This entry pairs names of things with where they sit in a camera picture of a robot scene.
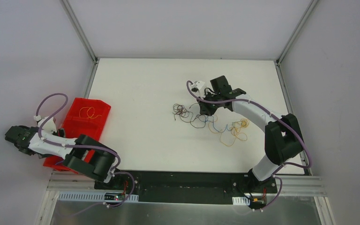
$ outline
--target gray wall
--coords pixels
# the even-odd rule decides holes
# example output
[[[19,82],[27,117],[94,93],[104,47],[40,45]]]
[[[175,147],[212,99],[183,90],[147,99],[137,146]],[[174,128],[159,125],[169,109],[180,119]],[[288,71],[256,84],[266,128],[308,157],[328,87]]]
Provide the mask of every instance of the gray wall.
[[[282,72],[337,224],[360,224],[360,0],[322,0]]]
[[[70,102],[81,96],[91,67],[58,0],[0,0],[0,224],[34,224],[51,172],[43,160],[6,142],[5,132],[34,125],[36,107],[48,94],[65,92]],[[41,113],[62,101],[52,99]]]
[[[276,59],[310,0],[70,0],[98,57]]]

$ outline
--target red plastic container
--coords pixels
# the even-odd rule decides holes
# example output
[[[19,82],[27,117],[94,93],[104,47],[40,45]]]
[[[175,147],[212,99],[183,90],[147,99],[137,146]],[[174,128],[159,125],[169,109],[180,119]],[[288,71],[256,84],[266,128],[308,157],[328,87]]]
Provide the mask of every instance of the red plastic container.
[[[98,141],[103,132],[110,109],[111,106],[101,100],[75,98],[63,123],[66,138],[77,138],[79,135],[87,135]],[[84,161],[89,162],[93,153],[94,151],[90,150]],[[58,156],[51,156],[45,159],[43,166],[51,167],[58,171],[71,171],[69,168],[59,164],[62,160]]]

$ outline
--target white table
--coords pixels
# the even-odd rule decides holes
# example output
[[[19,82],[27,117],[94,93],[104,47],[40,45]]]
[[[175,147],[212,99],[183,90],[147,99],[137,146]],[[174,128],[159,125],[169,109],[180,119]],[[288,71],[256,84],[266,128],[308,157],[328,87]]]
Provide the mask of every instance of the white table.
[[[247,172],[264,156],[264,132],[256,125],[243,129],[247,141],[226,147],[207,127],[196,129],[173,119],[173,104],[196,103],[187,80],[205,81],[210,87],[209,81],[222,75],[233,89],[241,88],[270,110],[287,114],[272,61],[101,59],[89,98],[112,108],[100,142],[118,152],[123,170]],[[199,107],[190,110],[197,114]],[[223,108],[216,115],[218,129],[242,118]],[[227,134],[222,140],[231,143],[231,138]],[[301,164],[299,155],[290,161]],[[280,173],[304,171],[287,166]]]

